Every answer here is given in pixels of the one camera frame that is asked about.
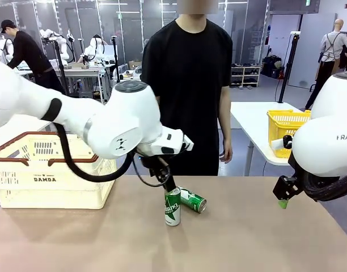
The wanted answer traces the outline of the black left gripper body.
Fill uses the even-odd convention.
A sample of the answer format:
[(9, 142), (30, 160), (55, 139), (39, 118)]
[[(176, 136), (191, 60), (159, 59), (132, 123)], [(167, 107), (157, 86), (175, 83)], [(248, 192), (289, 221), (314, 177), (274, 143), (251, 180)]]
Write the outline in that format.
[(150, 184), (141, 176), (139, 179), (147, 186), (165, 186), (171, 176), (171, 170), (168, 163), (160, 156), (140, 156), (141, 163), (146, 167), (151, 177), (156, 177), (158, 184)]

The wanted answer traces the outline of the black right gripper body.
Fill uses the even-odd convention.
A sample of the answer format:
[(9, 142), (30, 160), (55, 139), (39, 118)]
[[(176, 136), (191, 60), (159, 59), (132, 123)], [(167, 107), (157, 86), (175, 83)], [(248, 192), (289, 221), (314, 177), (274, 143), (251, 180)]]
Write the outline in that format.
[(291, 181), (294, 185), (303, 185), (304, 182), (304, 169), (298, 164), (293, 154), (289, 156), (289, 165), (294, 170)]

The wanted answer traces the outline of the person's left hand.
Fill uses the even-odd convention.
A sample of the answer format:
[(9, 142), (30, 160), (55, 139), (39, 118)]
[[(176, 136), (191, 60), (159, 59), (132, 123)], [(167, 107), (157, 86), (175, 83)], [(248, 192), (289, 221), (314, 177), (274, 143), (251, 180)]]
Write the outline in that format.
[(219, 160), (222, 163), (228, 164), (232, 160), (232, 143), (231, 138), (227, 138), (223, 140), (223, 151), (219, 155)]

